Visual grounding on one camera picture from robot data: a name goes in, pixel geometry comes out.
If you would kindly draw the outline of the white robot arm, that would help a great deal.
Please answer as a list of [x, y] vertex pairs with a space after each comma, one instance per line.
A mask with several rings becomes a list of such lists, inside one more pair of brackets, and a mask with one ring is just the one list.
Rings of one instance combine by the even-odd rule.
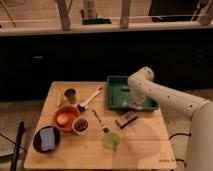
[[184, 114], [191, 121], [185, 171], [213, 171], [213, 101], [156, 84], [153, 79], [149, 67], [128, 77], [133, 106], [149, 97]]

